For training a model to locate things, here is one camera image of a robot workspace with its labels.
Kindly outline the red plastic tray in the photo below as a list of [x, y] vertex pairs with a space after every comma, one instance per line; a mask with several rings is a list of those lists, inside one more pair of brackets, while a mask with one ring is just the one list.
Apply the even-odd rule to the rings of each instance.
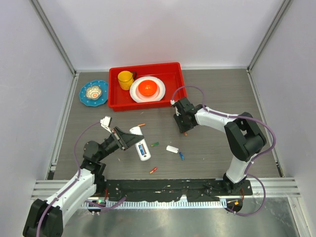
[[[121, 87], [121, 76], [134, 76], [128, 90]], [[115, 112], [171, 106], [187, 96], [180, 63], [160, 63], [109, 70], [108, 106]]]

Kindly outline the small patterned bowl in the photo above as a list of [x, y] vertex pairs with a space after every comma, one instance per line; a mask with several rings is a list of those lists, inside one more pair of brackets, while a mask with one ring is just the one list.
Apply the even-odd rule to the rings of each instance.
[[97, 100], [102, 95], [102, 89], [95, 85], [87, 88], [85, 96], [90, 100]]

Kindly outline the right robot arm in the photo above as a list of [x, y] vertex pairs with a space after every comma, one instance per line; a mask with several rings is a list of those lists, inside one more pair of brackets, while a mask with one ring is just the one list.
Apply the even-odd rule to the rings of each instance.
[[251, 160], [267, 143], [252, 115], [246, 112], [240, 116], [226, 114], [202, 104], [194, 106], [186, 97], [178, 101], [171, 100], [170, 103], [175, 108], [173, 117], [181, 133], [186, 133], [198, 125], [225, 133], [233, 158], [223, 175], [222, 187], [229, 195], [240, 191]]

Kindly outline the green battery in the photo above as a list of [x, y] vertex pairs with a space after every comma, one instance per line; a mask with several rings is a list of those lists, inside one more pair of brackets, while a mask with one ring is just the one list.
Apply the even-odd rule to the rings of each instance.
[[151, 144], [151, 147], [154, 147], [154, 146], [157, 146], [157, 145], [159, 145], [159, 142]]

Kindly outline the white plate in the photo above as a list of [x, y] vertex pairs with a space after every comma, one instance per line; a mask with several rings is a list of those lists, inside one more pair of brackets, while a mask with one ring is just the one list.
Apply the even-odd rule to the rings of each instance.
[[136, 79], [129, 90], [131, 98], [137, 103], [160, 101], [165, 92], [164, 83], [153, 76]]

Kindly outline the blue battery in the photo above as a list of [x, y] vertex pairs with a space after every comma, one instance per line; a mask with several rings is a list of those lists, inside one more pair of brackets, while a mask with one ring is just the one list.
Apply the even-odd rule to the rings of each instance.
[[143, 146], [142, 146], [142, 145], [139, 145], [138, 147], [139, 147], [139, 150], [140, 150], [140, 152], [141, 152], [141, 155], [144, 156], [144, 155], [145, 155], [145, 151], [144, 151], [144, 149], [143, 149]]
[[179, 156], [180, 156], [181, 160], [185, 160], [184, 156], [183, 156], [183, 154], [181, 152], [179, 153]]

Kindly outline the orange bowl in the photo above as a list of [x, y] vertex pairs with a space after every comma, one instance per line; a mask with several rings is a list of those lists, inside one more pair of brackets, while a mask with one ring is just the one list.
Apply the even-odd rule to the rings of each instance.
[[140, 82], [138, 85], [138, 91], [141, 95], [146, 97], [153, 96], [157, 92], [157, 89], [158, 86], [156, 82], [149, 79]]

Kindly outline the yellow mug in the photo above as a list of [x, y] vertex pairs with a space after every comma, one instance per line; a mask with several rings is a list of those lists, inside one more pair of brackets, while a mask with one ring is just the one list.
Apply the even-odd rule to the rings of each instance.
[[136, 72], [122, 71], [118, 74], [118, 82], [123, 90], [129, 90], [137, 77]]

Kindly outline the white battery cover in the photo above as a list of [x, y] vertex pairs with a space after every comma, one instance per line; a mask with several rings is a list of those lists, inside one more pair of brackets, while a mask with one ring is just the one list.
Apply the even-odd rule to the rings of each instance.
[[169, 152], [172, 152], [172, 153], [176, 153], [176, 154], [179, 152], [179, 149], [178, 149], [178, 148], [173, 147], [173, 146], [170, 146], [170, 145], [168, 145], [168, 146], [166, 147], [166, 150], [169, 151]]

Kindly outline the orange battery left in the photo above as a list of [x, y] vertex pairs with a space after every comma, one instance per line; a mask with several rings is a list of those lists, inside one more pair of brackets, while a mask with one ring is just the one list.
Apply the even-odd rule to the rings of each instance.
[[152, 174], [157, 170], [157, 167], [154, 167], [149, 173]]

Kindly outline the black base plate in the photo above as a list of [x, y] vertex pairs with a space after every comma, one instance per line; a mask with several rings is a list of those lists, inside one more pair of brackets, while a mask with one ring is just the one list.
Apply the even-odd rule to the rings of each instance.
[[89, 198], [108, 198], [129, 202], [177, 202], [185, 195], [188, 202], [218, 200], [219, 196], [251, 196], [251, 183], [245, 179], [241, 184], [230, 185], [222, 179], [108, 179]]

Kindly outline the white air conditioner remote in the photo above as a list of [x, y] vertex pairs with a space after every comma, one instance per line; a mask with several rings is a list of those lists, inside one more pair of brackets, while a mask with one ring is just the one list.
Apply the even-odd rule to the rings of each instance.
[[[143, 135], [143, 133], [141, 131], [141, 128], [138, 127], [138, 126], [131, 128], [129, 131], [130, 131], [131, 134]], [[141, 155], [141, 152], [140, 152], [139, 147], [138, 147], [139, 145], [143, 146], [143, 149], [145, 151], [145, 155], [144, 156]], [[139, 156], [141, 161], [147, 161], [147, 160], [149, 160], [151, 158], [151, 154], [150, 154], [150, 151], [148, 149], [148, 146], [147, 146], [147, 143], [146, 143], [145, 139], [143, 139], [140, 142], [136, 143], [135, 144], [135, 148], [137, 150], [138, 156]]]

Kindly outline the blue dotted plate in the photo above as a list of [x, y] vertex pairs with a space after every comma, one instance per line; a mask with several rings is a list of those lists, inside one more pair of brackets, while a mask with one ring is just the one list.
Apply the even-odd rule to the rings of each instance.
[[[102, 95], [97, 100], [87, 99], [85, 96], [87, 88], [91, 86], [99, 86], [102, 89]], [[86, 83], [79, 92], [79, 100], [88, 107], [98, 107], [108, 101], [109, 84], [104, 80], [93, 80]]]

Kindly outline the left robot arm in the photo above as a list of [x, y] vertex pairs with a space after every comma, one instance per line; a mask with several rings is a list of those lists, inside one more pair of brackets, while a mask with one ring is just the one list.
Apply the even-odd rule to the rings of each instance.
[[76, 210], [91, 196], [100, 197], [106, 189], [102, 159], [118, 149], [127, 150], [144, 139], [142, 134], [123, 132], [115, 127], [102, 143], [89, 141], [84, 146], [83, 162], [77, 173], [60, 190], [45, 200], [36, 199], [22, 235], [25, 237], [60, 237]]

